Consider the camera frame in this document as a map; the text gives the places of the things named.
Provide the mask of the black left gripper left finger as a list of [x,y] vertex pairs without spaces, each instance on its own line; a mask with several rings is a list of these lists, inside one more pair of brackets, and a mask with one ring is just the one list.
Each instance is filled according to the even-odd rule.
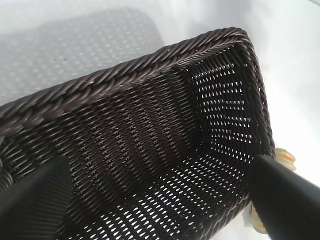
[[55,158],[0,194],[2,240],[52,240],[72,198],[69,161]]

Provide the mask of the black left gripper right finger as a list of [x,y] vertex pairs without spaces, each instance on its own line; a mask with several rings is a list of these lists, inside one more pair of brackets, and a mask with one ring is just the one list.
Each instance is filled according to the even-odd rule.
[[320,188],[267,155],[248,177],[250,198],[272,240],[320,238]]

